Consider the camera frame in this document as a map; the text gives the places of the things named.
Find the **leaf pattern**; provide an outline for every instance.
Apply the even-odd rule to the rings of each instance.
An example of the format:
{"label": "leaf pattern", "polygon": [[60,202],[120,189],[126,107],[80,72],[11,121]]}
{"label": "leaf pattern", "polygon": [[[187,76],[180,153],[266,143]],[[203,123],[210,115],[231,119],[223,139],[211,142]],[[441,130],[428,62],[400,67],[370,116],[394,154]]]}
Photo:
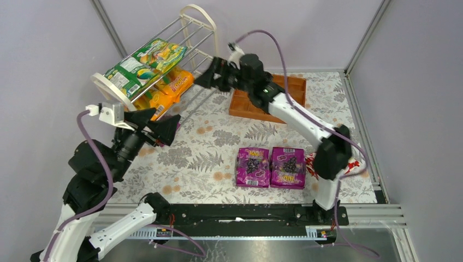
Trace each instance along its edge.
{"label": "leaf pattern", "polygon": [[[307,80],[306,108],[335,126],[345,124],[351,129],[352,139],[359,141],[339,74],[319,72],[295,76]],[[160,192],[173,204],[311,203],[318,189],[318,181],[311,175],[306,176],[304,190],[235,186],[236,154],[241,147],[296,147],[303,148],[306,154],[315,148],[285,124],[228,115],[232,99],[229,93],[216,92],[202,103],[211,92],[204,90],[197,99],[191,100],[201,90],[193,86],[182,96],[182,125],[173,144],[155,150],[145,145],[144,153],[135,158],[124,181],[115,185],[118,191],[110,202],[138,203],[144,194]],[[357,150],[353,154],[360,159]],[[343,180],[340,198],[342,203],[376,202],[371,180],[362,176]]]}

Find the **green snack bag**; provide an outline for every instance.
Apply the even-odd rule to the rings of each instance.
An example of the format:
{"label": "green snack bag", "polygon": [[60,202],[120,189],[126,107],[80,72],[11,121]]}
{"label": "green snack bag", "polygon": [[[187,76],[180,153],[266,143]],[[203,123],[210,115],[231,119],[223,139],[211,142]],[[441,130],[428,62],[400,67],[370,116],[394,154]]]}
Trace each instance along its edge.
{"label": "green snack bag", "polygon": [[129,99],[157,75],[133,57],[120,62],[104,74]]}
{"label": "green snack bag", "polygon": [[164,74],[176,66],[185,55],[187,47],[155,39],[137,50],[133,57],[154,69],[155,73]]}

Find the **wall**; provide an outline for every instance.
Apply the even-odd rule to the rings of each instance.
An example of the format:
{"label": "wall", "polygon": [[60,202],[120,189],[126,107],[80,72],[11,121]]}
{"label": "wall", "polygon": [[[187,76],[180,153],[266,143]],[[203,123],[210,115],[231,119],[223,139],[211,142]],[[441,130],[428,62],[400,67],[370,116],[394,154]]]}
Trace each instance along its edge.
{"label": "wall", "polygon": [[352,81],[421,262],[461,261],[460,0],[393,1]]}
{"label": "wall", "polygon": [[[217,23],[222,56],[228,56],[227,44],[240,35],[265,29],[280,42],[289,68],[339,69],[347,66],[381,0],[179,0],[168,5],[157,0],[102,0],[128,52],[148,41],[191,2]],[[241,47],[257,53],[267,69],[281,69],[267,36],[252,36]]]}
{"label": "wall", "polygon": [[[103,96],[90,75],[119,56],[90,1],[1,1],[0,261],[29,261],[58,221],[75,117]],[[85,119],[101,141],[112,130]]]}

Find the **brown wooden box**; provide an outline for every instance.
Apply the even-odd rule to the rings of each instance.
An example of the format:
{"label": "brown wooden box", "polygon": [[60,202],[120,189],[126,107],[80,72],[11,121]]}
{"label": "brown wooden box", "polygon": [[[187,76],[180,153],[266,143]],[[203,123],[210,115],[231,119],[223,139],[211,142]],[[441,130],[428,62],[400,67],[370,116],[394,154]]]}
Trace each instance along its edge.
{"label": "brown wooden box", "polygon": [[[273,82],[284,88],[284,77],[282,75],[273,76]],[[294,98],[294,100],[296,100],[296,102],[298,102],[300,105],[304,106],[306,80],[303,78],[288,76],[288,89],[289,94]],[[262,109],[252,105],[251,101],[247,97],[247,93],[239,90],[235,90],[233,93],[228,113],[231,116],[240,116],[263,121],[284,123],[279,118],[271,116],[265,113]]]}

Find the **purple package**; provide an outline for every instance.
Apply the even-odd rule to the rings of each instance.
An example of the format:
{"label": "purple package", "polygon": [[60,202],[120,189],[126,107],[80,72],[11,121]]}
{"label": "purple package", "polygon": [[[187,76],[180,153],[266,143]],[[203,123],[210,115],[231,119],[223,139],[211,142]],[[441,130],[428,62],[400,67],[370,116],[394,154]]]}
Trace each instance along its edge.
{"label": "purple package", "polygon": [[304,150],[274,147],[270,187],[303,189],[305,187]]}
{"label": "purple package", "polygon": [[245,147],[236,158],[236,185],[239,187],[269,187],[269,150]]}

